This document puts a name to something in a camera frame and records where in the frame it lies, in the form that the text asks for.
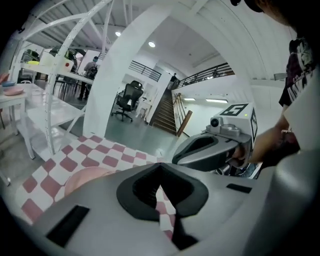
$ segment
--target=red and white checkered tablecloth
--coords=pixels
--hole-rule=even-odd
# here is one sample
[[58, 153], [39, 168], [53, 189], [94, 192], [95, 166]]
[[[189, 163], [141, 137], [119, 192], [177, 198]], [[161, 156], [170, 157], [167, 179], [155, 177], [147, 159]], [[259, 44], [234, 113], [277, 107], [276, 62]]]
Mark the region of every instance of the red and white checkered tablecloth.
[[[32, 224], [46, 209], [64, 197], [69, 177], [84, 168], [103, 167], [112, 172], [120, 172], [159, 162], [164, 160], [104, 138], [82, 136], [38, 168], [17, 189], [15, 201]], [[161, 187], [156, 198], [160, 229], [171, 238], [176, 209]]]

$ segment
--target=staircase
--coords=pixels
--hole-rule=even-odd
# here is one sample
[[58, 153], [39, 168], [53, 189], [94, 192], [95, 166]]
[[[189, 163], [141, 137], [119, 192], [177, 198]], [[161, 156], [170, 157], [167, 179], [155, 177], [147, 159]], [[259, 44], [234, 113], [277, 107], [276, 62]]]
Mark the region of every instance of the staircase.
[[150, 121], [150, 125], [177, 135], [171, 91], [166, 89]]

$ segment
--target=floor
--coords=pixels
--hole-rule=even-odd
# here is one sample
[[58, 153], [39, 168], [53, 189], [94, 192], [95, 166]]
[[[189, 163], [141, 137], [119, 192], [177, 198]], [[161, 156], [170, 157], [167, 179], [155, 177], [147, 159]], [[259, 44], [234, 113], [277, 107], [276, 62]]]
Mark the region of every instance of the floor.
[[[44, 82], [38, 82], [38, 86], [43, 89], [46, 86]], [[54, 94], [57, 96], [59, 93], [59, 85], [56, 86]], [[73, 105], [76, 108], [83, 108], [86, 104], [84, 100], [78, 100], [77, 95], [71, 92], [66, 95], [64, 101]], [[152, 127], [144, 123], [141, 118], [135, 118], [134, 113], [130, 114], [133, 117], [133, 122], [129, 119], [124, 122], [121, 121], [119, 116], [110, 116], [105, 138], [109, 141], [116, 142], [122, 145], [126, 145], [128, 148], [138, 150], [162, 158], [168, 162], [171, 161], [174, 152], [178, 146], [187, 139], [185, 135], [177, 138], [176, 136], [167, 133], [157, 127]], [[83, 118], [80, 118], [75, 124], [71, 132], [76, 136], [82, 135]], [[4, 186], [0, 182], [1, 195], [6, 202], [9, 210], [21, 217], [26, 218], [26, 215], [15, 204], [15, 195], [18, 188], [20, 188], [24, 182], [37, 170], [44, 161], [36, 156], [31, 160], [24, 143], [22, 136], [12, 134], [10, 122], [6, 115], [4, 115], [4, 122], [6, 124], [5, 131], [0, 128], [0, 170], [5, 176], [11, 180], [10, 186]], [[68, 123], [63, 125], [63, 128], [68, 127]]]

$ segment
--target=pink object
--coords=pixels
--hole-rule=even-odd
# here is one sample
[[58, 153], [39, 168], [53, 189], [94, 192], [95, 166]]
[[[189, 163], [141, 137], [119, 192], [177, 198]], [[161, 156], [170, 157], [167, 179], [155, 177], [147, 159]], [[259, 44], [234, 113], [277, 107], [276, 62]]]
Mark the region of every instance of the pink object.
[[64, 195], [67, 196], [83, 184], [100, 178], [102, 176], [114, 174], [115, 171], [110, 171], [101, 167], [88, 167], [76, 172], [72, 175], [65, 184]]
[[14, 95], [19, 95], [22, 94], [24, 89], [20, 86], [12, 86], [10, 88], [4, 89], [3, 93], [6, 96], [14, 96]]

